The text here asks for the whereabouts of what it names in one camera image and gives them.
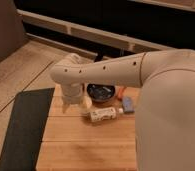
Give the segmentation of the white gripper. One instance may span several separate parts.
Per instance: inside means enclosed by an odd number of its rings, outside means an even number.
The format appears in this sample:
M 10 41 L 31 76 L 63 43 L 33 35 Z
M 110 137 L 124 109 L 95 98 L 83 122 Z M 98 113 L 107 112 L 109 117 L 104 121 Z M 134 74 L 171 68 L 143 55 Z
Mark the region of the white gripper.
M 80 104 L 83 98 L 83 85 L 79 83 L 62 85 L 62 99 L 65 104 Z

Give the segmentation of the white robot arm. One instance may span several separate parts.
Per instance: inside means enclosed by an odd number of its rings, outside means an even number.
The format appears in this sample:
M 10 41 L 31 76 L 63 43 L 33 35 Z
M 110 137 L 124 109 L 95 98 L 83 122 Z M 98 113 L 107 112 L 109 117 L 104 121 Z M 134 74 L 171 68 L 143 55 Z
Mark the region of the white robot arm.
M 135 111 L 138 171 L 195 171 L 195 50 L 143 52 L 83 64 L 69 54 L 51 69 L 67 104 L 84 83 L 138 87 Z

